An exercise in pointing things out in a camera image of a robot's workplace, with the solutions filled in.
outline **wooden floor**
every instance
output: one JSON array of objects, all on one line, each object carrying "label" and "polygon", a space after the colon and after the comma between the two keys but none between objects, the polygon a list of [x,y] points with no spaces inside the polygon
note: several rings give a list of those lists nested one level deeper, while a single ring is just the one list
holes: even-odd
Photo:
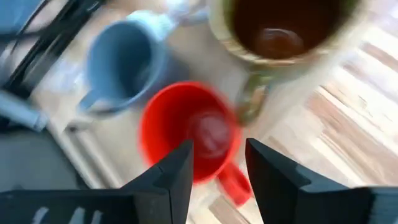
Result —
[{"label": "wooden floor", "polygon": [[[398,3],[391,5],[374,18],[363,43],[332,71],[333,78],[271,137],[259,140],[350,187],[398,185]],[[235,209],[220,197],[192,213],[189,222],[262,220],[254,199]]]}]

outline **red mug handle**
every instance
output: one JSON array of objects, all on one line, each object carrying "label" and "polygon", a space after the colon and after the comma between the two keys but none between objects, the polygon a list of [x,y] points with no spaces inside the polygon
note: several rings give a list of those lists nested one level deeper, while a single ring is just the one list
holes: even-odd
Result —
[{"label": "red mug handle", "polygon": [[220,174],[218,174],[218,180],[237,207],[246,203],[252,196],[249,180],[232,163],[227,164]]}]

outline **table surface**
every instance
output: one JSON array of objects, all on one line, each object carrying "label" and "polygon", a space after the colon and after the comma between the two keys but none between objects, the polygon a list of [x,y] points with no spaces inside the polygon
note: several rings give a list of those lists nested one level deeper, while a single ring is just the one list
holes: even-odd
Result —
[{"label": "table surface", "polygon": [[[33,26],[42,26],[50,21],[62,4],[63,1],[52,1],[45,11],[39,14]],[[137,9],[164,12],[166,8],[163,0],[118,0],[104,6],[76,36],[60,61],[77,65],[78,70],[84,74],[86,52],[93,39],[106,25],[123,19]],[[357,26],[352,28],[350,38],[339,46],[340,50],[320,61],[308,75],[273,88],[259,120],[244,129],[244,137],[261,141],[267,139],[289,112],[301,105],[319,84],[328,79],[331,68],[344,58],[347,50],[358,43],[366,26],[366,20],[358,22]],[[187,65],[191,79],[213,86],[231,104],[234,102],[247,78],[247,73],[242,63],[230,56],[213,37],[207,24],[179,27],[169,37],[168,43],[177,58]],[[25,44],[18,49],[15,63],[22,59],[31,45],[32,43]],[[52,78],[60,72],[64,71],[56,68],[49,71],[34,91],[32,99],[49,116],[49,130],[87,184],[92,188],[120,187],[147,169],[136,138],[142,108],[131,108],[113,118],[94,122],[86,131],[77,134],[67,133],[64,130],[70,121],[77,118],[86,119],[84,114],[77,112],[76,106],[90,87],[83,82],[77,82],[70,91],[54,91],[51,88]],[[242,168],[245,167],[242,162],[243,150],[238,152],[236,161]],[[212,202],[219,193],[216,184],[210,182],[195,187],[192,194],[195,205],[202,205]]]}]

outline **mug rim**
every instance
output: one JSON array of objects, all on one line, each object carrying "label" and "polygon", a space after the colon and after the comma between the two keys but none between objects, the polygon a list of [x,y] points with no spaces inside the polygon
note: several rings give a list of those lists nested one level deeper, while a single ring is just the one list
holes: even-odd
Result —
[{"label": "mug rim", "polygon": [[[108,96],[102,96],[102,98],[111,101],[113,103],[119,104],[119,106],[124,106],[124,105],[129,105],[130,103],[136,101],[139,99],[145,92],[155,83],[156,78],[160,75],[160,71],[163,69],[164,64],[165,64],[165,56],[166,56],[166,51],[164,44],[161,42],[157,42],[154,38],[153,32],[150,31],[148,28],[147,24],[144,24],[143,22],[140,21],[129,21],[129,20],[121,20],[121,21],[116,21],[113,22],[109,25],[107,25],[101,33],[99,33],[96,37],[93,43],[90,46],[90,49],[88,51],[88,58],[86,60],[86,74],[88,74],[90,70],[90,63],[93,61],[93,51],[95,46],[97,46],[101,40],[101,37],[105,34],[105,32],[109,31],[112,27],[114,26],[119,26],[119,25],[125,25],[131,27],[132,25],[135,25],[136,27],[139,28],[139,30],[148,38],[149,41],[149,48],[151,51],[151,56],[150,56],[150,62],[149,62],[149,74],[150,77],[148,81],[146,81],[145,85],[135,94],[134,96],[131,97],[125,97],[125,98],[111,98]],[[86,78],[89,79],[89,82],[91,80],[89,75],[86,75]],[[95,88],[93,88],[90,84],[88,84],[90,87],[90,91],[93,92],[98,92]]]}]

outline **red mug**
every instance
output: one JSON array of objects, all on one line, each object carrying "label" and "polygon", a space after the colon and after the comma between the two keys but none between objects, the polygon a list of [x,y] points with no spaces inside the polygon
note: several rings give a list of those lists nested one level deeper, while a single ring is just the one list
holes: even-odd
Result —
[{"label": "red mug", "polygon": [[150,166],[192,139],[194,184],[217,177],[236,206],[251,197],[249,181],[232,163],[241,129],[232,110],[207,86],[180,82],[160,90],[144,109],[139,134]]}]

